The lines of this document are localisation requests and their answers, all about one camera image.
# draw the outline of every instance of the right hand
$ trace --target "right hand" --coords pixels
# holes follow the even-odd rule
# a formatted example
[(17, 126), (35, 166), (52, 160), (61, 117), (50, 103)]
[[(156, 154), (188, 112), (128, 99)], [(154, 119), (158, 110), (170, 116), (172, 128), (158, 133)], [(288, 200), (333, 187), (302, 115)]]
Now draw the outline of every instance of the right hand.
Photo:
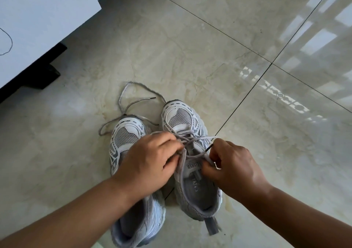
[(242, 146), (217, 138), (209, 157), (220, 169), (204, 161), (202, 174), (243, 205), (255, 204), (273, 188), (249, 150)]

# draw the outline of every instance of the marble floor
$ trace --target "marble floor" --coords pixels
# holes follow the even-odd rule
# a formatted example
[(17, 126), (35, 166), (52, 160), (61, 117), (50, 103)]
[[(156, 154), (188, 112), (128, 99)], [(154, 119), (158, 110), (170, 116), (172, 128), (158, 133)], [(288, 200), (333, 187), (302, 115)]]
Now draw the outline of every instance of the marble floor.
[[(127, 81), (180, 99), (209, 134), (247, 147), (267, 179), (352, 224), (351, 0), (100, 0), (102, 10), (64, 39), (46, 89), (0, 104), (0, 238), (108, 178), (104, 122), (120, 115)], [(131, 88), (124, 104), (148, 95)], [(159, 119), (163, 104), (131, 113)], [(223, 196), (222, 231), (178, 208), (147, 247), (290, 247)], [(99, 243), (113, 247), (109, 233)]]

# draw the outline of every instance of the hand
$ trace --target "hand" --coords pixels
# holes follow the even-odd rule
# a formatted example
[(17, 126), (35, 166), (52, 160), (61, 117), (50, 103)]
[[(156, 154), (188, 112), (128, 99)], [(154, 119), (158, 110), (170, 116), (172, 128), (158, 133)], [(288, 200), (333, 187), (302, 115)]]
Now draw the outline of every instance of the hand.
[(220, 169), (204, 161), (202, 173), (224, 193), (245, 205), (254, 204), (270, 192), (273, 187), (248, 149), (220, 138), (213, 144), (209, 157)]
[(137, 202), (166, 184), (177, 167), (175, 152), (183, 148), (169, 132), (144, 136), (130, 148), (112, 179)]

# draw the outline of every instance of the left hand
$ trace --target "left hand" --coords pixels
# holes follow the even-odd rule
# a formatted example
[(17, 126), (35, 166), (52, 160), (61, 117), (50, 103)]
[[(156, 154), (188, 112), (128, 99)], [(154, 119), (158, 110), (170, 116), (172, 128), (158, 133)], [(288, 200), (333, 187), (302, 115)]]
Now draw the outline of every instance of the left hand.
[(183, 148), (170, 132), (143, 136), (130, 148), (112, 179), (137, 202), (166, 184), (177, 167), (179, 155), (175, 152)]

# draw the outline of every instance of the sneaker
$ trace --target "sneaker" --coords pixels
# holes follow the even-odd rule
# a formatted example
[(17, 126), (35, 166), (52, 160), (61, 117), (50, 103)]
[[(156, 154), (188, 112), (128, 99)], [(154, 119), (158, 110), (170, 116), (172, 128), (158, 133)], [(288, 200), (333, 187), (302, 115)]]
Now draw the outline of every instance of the sneaker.
[[(129, 149), (151, 130), (135, 116), (119, 120), (110, 141), (111, 174), (115, 174)], [(161, 191), (136, 203), (111, 227), (112, 241), (117, 247), (140, 247), (152, 241), (165, 221), (165, 201)]]
[(174, 173), (175, 194), (181, 210), (189, 217), (205, 221), (210, 235), (219, 232), (213, 218), (222, 202), (222, 191), (201, 173), (202, 161), (209, 161), (207, 149), (213, 137), (199, 115), (181, 100), (169, 101), (162, 112), (162, 128), (178, 136), (185, 144)]

